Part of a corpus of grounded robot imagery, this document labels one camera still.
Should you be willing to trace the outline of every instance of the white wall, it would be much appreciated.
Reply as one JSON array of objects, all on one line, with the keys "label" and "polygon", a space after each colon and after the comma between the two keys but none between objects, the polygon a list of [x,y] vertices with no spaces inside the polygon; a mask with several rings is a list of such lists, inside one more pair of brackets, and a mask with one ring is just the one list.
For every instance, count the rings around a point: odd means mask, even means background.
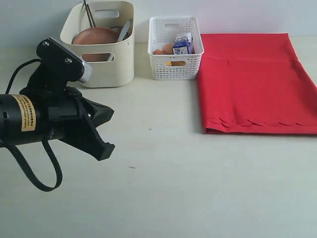
[{"label": "white wall", "polygon": [[[1,0],[0,46],[36,45],[58,37],[71,8],[80,0]],[[146,42],[155,15],[194,15],[202,33],[289,32],[317,35],[315,0],[131,0],[136,42]]]}]

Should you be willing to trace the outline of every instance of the table surface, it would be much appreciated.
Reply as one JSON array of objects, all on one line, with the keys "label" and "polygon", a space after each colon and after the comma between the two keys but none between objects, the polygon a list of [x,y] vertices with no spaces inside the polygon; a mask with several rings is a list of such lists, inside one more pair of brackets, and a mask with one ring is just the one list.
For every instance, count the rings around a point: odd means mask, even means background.
[{"label": "table surface", "polygon": [[[317,37],[291,38],[317,82]],[[64,180],[45,193],[0,149],[2,238],[268,238],[317,236],[317,139],[309,136],[203,134],[192,81],[155,81],[147,45],[135,46],[135,79],[83,95],[115,113],[98,127],[114,143],[97,162],[60,141],[51,146]],[[0,49],[0,85],[34,48]],[[12,93],[35,69],[17,76]],[[19,147],[39,179],[55,182],[40,143]]]}]

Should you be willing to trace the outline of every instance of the white mesh basket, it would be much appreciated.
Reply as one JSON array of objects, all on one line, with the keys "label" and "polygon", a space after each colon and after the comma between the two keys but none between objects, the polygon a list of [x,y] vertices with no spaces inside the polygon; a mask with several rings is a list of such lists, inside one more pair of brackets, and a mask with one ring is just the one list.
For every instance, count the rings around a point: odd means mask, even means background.
[{"label": "white mesh basket", "polygon": [[[204,47],[195,17],[152,17],[150,19],[148,53],[151,60],[153,79],[177,80],[195,79]],[[194,54],[154,55],[166,43],[173,43],[177,34],[191,32]],[[167,66],[171,61],[184,61],[184,66]]]}]

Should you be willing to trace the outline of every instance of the black cable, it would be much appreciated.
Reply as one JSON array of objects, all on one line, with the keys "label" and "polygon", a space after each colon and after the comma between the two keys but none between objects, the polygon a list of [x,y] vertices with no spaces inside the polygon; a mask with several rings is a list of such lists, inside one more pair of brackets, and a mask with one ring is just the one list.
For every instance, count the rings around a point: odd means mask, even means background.
[{"label": "black cable", "polygon": [[19,149],[15,145],[4,144],[3,142],[0,141],[0,147],[7,148],[11,152],[11,154],[14,156],[14,158],[16,159],[17,163],[19,164],[20,168],[22,169],[22,171],[24,172],[26,177],[29,179],[29,181],[35,187],[37,187],[39,190],[42,190],[44,192],[50,192],[50,191],[52,191],[60,186],[60,184],[63,180],[63,174],[62,174],[60,165],[57,161],[57,158],[56,158],[53,150],[50,147],[50,144],[49,144],[47,137],[44,137],[42,139],[42,144],[43,144],[43,147],[44,147],[45,151],[47,152],[47,154],[48,154],[48,156],[49,156],[49,158],[54,166],[54,169],[55,169],[56,184],[54,187],[48,187],[39,181],[39,179],[33,173],[28,162],[25,160],[21,151],[19,151]]},{"label": "black cable", "polygon": [[11,89],[11,86],[12,86],[12,83],[16,77],[16,75],[18,74],[18,72],[24,68],[25,66],[29,65],[29,64],[32,64],[32,63],[35,63],[35,62],[42,62],[41,59],[33,59],[33,60],[30,60],[30,61],[27,61],[25,63],[23,63],[22,65],[20,65],[18,68],[16,68],[16,70],[14,71],[10,81],[9,81],[9,84],[8,84],[8,87],[6,88],[6,91],[5,91],[5,94],[8,94],[10,92],[10,89]]}]

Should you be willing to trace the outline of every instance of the white basket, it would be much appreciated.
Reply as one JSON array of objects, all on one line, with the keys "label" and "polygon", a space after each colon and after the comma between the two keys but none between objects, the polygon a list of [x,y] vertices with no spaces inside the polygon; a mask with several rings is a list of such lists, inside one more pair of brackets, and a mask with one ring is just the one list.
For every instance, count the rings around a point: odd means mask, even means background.
[{"label": "white basket", "polygon": [[[123,26],[129,19],[134,18],[133,4],[121,0],[104,0],[87,2],[91,9],[96,26],[111,28]],[[116,11],[117,16],[98,18],[96,11]],[[82,3],[76,5],[70,12],[60,34],[62,42],[77,53],[101,54],[112,53],[113,61],[90,62],[93,72],[90,80],[83,85],[86,87],[118,87],[129,83],[134,78],[134,23],[129,30],[129,37],[121,42],[104,45],[73,45],[72,41],[81,31],[89,28],[89,21]]]},{"label": "white basket", "polygon": [[[150,19],[148,53],[151,60],[153,79],[175,80],[195,79],[204,47],[195,17],[152,17]],[[174,43],[177,34],[191,32],[194,54],[154,55],[166,43]],[[167,62],[184,61],[184,66],[167,66]]]}]

